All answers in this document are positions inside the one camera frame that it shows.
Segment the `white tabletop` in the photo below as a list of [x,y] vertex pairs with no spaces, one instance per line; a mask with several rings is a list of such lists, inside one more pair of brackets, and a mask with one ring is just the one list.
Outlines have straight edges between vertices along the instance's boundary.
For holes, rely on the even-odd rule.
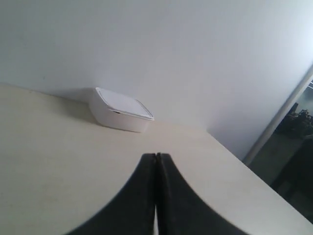
[[86,104],[0,86],[0,234],[62,235],[104,207],[143,153],[170,153],[197,194],[251,235],[313,225],[203,130],[102,127]]

